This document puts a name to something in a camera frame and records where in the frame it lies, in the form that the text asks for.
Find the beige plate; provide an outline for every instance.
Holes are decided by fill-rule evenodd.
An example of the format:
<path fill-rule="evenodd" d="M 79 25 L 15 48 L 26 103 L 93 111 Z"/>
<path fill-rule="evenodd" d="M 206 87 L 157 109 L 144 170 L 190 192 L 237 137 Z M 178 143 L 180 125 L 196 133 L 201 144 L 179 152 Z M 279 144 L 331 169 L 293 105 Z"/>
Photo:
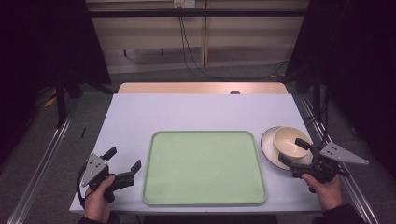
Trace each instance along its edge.
<path fill-rule="evenodd" d="M 280 162 L 279 159 L 277 158 L 279 156 L 279 151 L 276 150 L 273 145 L 274 134 L 278 128 L 280 128 L 280 126 L 270 128 L 262 135 L 262 152 L 264 153 L 268 161 L 270 161 L 273 165 L 282 168 L 284 170 L 289 170 L 289 167 L 283 164 L 282 162 Z M 298 160 L 295 160 L 294 162 L 309 165 L 312 162 L 312 158 L 313 158 L 312 153 L 309 152 L 308 155 Z"/>

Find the electrical outlet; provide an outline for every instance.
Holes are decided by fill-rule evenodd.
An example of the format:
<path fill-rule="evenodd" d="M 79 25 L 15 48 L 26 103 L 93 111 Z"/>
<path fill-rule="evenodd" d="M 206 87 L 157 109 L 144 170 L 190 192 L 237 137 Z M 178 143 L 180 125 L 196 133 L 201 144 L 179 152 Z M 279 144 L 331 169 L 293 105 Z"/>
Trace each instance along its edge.
<path fill-rule="evenodd" d="M 195 8 L 195 0 L 185 0 L 184 8 Z"/>
<path fill-rule="evenodd" d="M 184 0 L 174 0 L 174 8 L 184 8 Z"/>

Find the gray floor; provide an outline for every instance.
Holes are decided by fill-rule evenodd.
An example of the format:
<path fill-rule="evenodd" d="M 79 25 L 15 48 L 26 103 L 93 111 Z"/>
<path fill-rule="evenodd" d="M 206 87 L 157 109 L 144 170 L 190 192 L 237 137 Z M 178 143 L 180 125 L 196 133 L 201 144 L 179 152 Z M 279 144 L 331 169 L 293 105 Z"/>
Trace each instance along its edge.
<path fill-rule="evenodd" d="M 262 64 L 205 69 L 206 73 L 213 76 L 242 78 L 265 77 L 271 75 L 273 71 L 273 65 Z M 114 90 L 121 83 L 127 81 L 218 81 L 211 77 L 193 76 L 187 69 L 114 74 L 111 79 L 113 84 L 108 87 Z M 251 80 L 275 81 L 276 79 L 269 77 Z M 80 218 L 79 214 L 72 214 L 68 211 L 75 194 L 78 169 L 93 149 L 111 102 L 111 95 L 105 95 L 86 85 L 81 87 L 84 94 L 80 99 L 67 98 L 69 107 L 77 102 L 76 113 L 71 119 L 57 152 L 48 164 L 48 171 L 43 174 L 43 181 L 37 187 L 37 193 L 33 195 L 32 203 L 26 204 L 28 207 L 31 205 L 31 207 L 25 216 L 21 216 L 23 223 L 76 223 Z M 287 84 L 287 88 L 289 92 L 293 93 L 297 105 L 301 107 L 298 103 L 301 96 L 295 93 L 294 84 Z M 36 113 L 31 125 L 2 165 L 0 223 L 8 221 L 56 132 L 56 105 L 44 107 L 41 104 L 49 98 L 50 94 L 51 92 L 48 91 L 37 98 Z M 303 110 L 302 116 L 303 118 L 307 116 Z M 317 143 L 319 139 L 315 137 L 317 134 L 312 125 L 308 124 L 307 128 L 313 136 L 314 142 Z M 355 136 L 351 128 L 352 125 L 347 118 L 344 117 L 337 105 L 330 100 L 329 135 L 338 145 L 370 161 L 368 166 L 348 165 L 348 168 L 373 208 L 378 223 L 394 223 L 396 219 L 394 213 L 396 211 L 396 181 L 373 158 L 365 141 Z M 352 203 L 347 193 L 345 193 L 345 201 L 346 203 Z M 310 223 L 311 219 L 317 215 L 319 214 L 279 214 L 277 219 L 280 224 L 303 224 Z M 135 222 L 135 217 L 122 216 L 122 223 Z"/>

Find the person's arm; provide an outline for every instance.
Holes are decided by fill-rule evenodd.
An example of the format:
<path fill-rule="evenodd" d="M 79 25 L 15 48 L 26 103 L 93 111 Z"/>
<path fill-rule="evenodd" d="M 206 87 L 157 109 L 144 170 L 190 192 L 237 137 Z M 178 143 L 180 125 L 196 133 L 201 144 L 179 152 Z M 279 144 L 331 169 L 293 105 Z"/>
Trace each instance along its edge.
<path fill-rule="evenodd" d="M 365 223 L 352 205 L 343 205 L 341 178 L 339 175 L 336 175 L 331 182 L 325 184 L 319 183 L 312 175 L 304 174 L 302 178 L 317 193 L 325 223 Z"/>
<path fill-rule="evenodd" d="M 113 184 L 116 177 L 109 176 L 106 180 L 102 181 L 98 189 L 92 192 L 87 189 L 85 192 L 85 213 L 84 217 L 78 224 L 98 224 L 107 223 L 110 216 L 110 206 L 104 197 L 104 193 L 108 187 Z"/>

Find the table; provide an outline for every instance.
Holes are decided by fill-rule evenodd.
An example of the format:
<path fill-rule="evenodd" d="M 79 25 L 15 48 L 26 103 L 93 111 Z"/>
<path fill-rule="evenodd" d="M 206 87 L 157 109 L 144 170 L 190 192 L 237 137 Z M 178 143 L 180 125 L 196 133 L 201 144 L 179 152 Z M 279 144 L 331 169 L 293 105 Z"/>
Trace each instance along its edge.
<path fill-rule="evenodd" d="M 231 91 L 242 94 L 231 95 Z M 261 136 L 271 127 L 293 126 L 307 133 L 283 84 L 128 83 L 120 87 L 121 92 L 144 93 L 114 95 L 93 152 L 102 155 L 116 147 L 119 152 L 108 162 L 110 172 L 115 174 L 126 172 L 139 159 L 143 166 L 135 176 L 133 187 L 115 191 L 112 210 L 137 214 L 273 214 L 319 210 L 316 195 L 307 190 L 305 182 L 275 167 L 262 153 L 259 156 L 268 197 L 258 206 L 149 206 L 142 199 L 149 141 L 158 131 L 246 130 L 255 136 L 259 152 Z M 82 212 L 76 197 L 70 211 Z"/>

